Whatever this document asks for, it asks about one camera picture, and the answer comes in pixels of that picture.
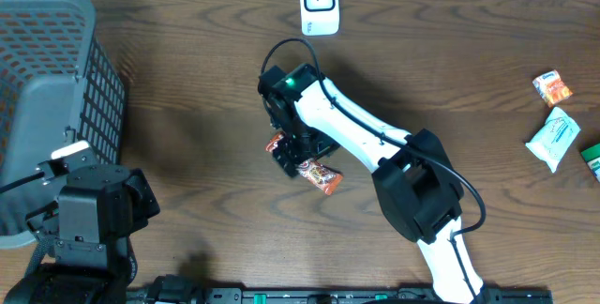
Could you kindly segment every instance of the black cable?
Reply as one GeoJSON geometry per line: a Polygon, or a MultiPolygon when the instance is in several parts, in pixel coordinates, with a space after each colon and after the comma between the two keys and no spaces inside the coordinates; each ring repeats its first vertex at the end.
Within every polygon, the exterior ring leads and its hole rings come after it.
{"type": "Polygon", "coordinates": [[[475,296],[475,292],[473,290],[473,286],[471,285],[471,281],[469,280],[469,276],[467,276],[467,272],[464,268],[464,265],[462,263],[462,259],[460,258],[460,254],[458,253],[458,248],[457,248],[457,242],[455,240],[455,237],[458,235],[462,235],[462,234],[466,234],[472,231],[475,231],[477,229],[479,229],[484,222],[486,221],[486,205],[484,204],[483,199],[481,198],[481,195],[479,194],[479,192],[477,191],[477,189],[466,179],[464,178],[461,174],[459,174],[457,171],[455,171],[454,169],[450,168],[449,166],[447,166],[446,164],[444,164],[443,162],[439,161],[438,159],[436,159],[433,156],[430,156],[429,154],[410,147],[408,145],[402,144],[399,141],[396,141],[395,139],[389,138],[387,136],[385,136],[384,133],[381,133],[373,128],[371,128],[369,125],[367,125],[365,122],[363,122],[362,120],[358,119],[356,116],[352,115],[351,113],[349,113],[348,111],[346,111],[342,106],[339,105],[339,103],[336,101],[335,98],[331,97],[331,95],[329,94],[329,92],[327,91],[327,89],[325,88],[325,85],[323,83],[324,81],[324,77],[323,74],[321,73],[321,67],[319,66],[319,60],[317,59],[317,54],[314,50],[314,48],[312,47],[312,45],[305,39],[302,38],[287,38],[284,39],[280,42],[278,42],[269,52],[269,54],[264,58],[264,61],[262,62],[262,67],[261,67],[261,74],[264,73],[264,70],[266,68],[266,65],[269,61],[269,58],[271,58],[271,55],[273,55],[273,53],[275,52],[275,50],[277,48],[279,48],[279,46],[291,42],[291,41],[297,41],[300,42],[302,44],[304,44],[305,46],[307,46],[308,51],[310,52],[310,55],[312,56],[312,61],[314,63],[315,69],[317,70],[317,77],[319,79],[319,85],[321,86],[321,90],[323,91],[323,93],[325,94],[325,96],[327,97],[327,99],[329,100],[329,102],[331,103],[332,106],[336,107],[342,114],[344,114],[346,117],[348,117],[349,119],[352,120],[352,122],[354,122],[355,124],[357,124],[358,126],[362,127],[363,129],[365,129],[366,131],[370,132],[371,134],[373,134],[374,136],[378,137],[381,141],[385,141],[391,145],[395,145],[400,149],[406,150],[409,154],[412,154],[413,156],[420,158],[421,160],[425,160],[429,163],[435,164],[438,167],[444,169],[446,172],[450,173],[451,175],[453,175],[454,177],[456,177],[460,183],[462,183],[471,193],[472,197],[475,199],[475,201],[477,202],[477,205],[479,205],[479,211],[481,212],[481,216],[479,218],[479,220],[472,226],[469,226],[467,228],[464,229],[460,229],[458,231],[453,232],[452,234],[450,234],[450,243],[452,244],[452,246],[455,249],[455,254],[457,256],[458,259],[458,264],[460,265],[460,269],[462,270],[462,274],[465,278],[465,282],[467,282],[467,285],[469,286],[469,290],[471,291],[471,294],[473,295],[473,299],[476,299],[475,296]]]}
{"type": "Polygon", "coordinates": [[[465,265],[462,263],[462,258],[460,258],[460,253],[458,252],[457,241],[453,237],[450,238],[450,244],[452,244],[452,249],[454,249],[454,254],[457,256],[458,265],[460,266],[460,271],[462,271],[462,276],[465,277],[464,281],[467,283],[467,287],[469,288],[469,291],[471,292],[472,299],[475,301],[475,303],[477,303],[477,295],[475,294],[475,290],[473,290],[473,285],[471,284],[471,281],[469,280],[469,276],[467,275],[467,270],[465,269],[465,265]]]}
{"type": "Polygon", "coordinates": [[[3,187],[0,187],[0,194],[3,194],[3,193],[5,193],[5,192],[7,192],[9,190],[13,190],[13,189],[15,189],[15,188],[17,188],[19,186],[24,185],[25,183],[29,183],[31,181],[35,181],[35,180],[37,180],[39,178],[42,178],[43,176],[44,176],[44,173],[43,172],[39,172],[37,174],[33,174],[31,176],[24,177],[24,178],[22,178],[20,180],[16,180],[14,182],[8,183],[7,185],[5,185],[3,187]]]}
{"type": "Polygon", "coordinates": [[[27,265],[27,269],[25,270],[25,277],[31,275],[36,272],[41,265],[41,262],[44,260],[44,257],[50,252],[51,248],[54,245],[54,236],[48,235],[41,238],[34,250],[34,253],[31,255],[31,259],[29,260],[29,264],[27,265]]]}

